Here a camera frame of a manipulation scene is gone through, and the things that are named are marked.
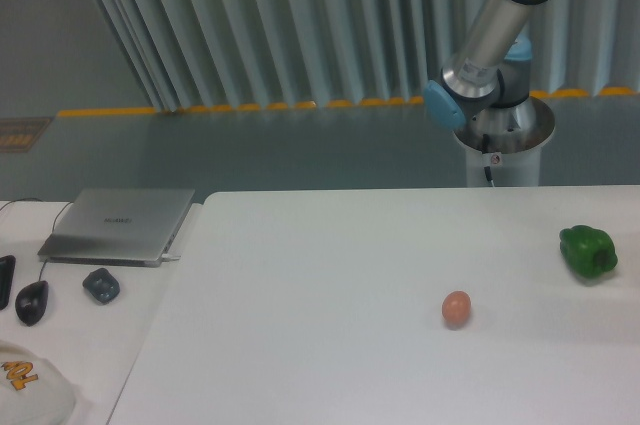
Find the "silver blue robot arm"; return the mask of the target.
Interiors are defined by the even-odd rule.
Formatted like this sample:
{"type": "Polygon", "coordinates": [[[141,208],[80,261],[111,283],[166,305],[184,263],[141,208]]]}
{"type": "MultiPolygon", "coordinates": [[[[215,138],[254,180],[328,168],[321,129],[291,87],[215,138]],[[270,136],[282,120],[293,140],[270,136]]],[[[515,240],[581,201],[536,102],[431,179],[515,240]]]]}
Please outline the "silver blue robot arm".
{"type": "Polygon", "coordinates": [[[547,1],[486,0],[460,50],[425,86],[432,119],[470,148],[516,153],[553,134],[553,112],[530,96],[531,43],[520,34],[547,1]]]}

